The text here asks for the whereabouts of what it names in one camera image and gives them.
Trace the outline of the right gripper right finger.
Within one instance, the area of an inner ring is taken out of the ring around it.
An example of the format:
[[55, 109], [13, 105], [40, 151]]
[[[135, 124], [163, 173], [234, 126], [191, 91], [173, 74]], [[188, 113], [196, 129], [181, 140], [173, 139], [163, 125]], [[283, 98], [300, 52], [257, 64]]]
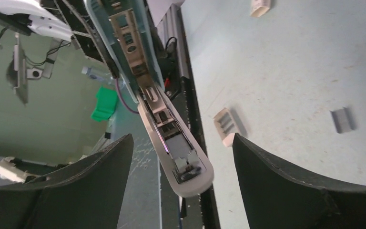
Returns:
[[240, 134], [234, 164], [252, 229], [366, 229], [366, 186], [329, 178]]

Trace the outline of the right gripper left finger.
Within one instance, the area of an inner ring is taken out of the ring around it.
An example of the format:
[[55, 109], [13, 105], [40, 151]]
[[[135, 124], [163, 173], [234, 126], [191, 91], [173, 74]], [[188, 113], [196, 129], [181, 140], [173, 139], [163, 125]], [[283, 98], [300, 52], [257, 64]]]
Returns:
[[114, 229], [133, 156], [131, 134], [26, 183], [0, 186], [0, 229]]

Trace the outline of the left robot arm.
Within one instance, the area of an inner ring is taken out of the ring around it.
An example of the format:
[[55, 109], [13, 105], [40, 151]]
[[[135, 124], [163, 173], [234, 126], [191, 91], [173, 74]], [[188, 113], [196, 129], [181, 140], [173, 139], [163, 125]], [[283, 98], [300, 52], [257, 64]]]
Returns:
[[40, 0], [0, 0], [0, 25], [29, 36], [32, 33], [71, 42], [71, 27], [42, 6]]

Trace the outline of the light blue stapler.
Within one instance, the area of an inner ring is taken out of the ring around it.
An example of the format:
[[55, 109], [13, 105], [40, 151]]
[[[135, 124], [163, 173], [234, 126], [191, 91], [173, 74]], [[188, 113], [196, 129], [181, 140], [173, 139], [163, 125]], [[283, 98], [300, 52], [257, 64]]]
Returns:
[[173, 191], [205, 192], [214, 179], [208, 157], [164, 91], [153, 43], [157, 31], [142, 0], [87, 0], [85, 8], [112, 62], [138, 102], [138, 112]]

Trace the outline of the staple strip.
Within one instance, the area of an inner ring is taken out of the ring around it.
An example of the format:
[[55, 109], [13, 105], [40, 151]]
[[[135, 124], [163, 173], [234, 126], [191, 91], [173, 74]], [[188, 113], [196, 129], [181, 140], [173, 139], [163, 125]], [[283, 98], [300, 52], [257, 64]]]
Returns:
[[338, 134], [343, 134], [357, 129], [351, 107], [342, 107], [340, 109], [330, 111], [330, 114], [334, 122], [335, 130]]

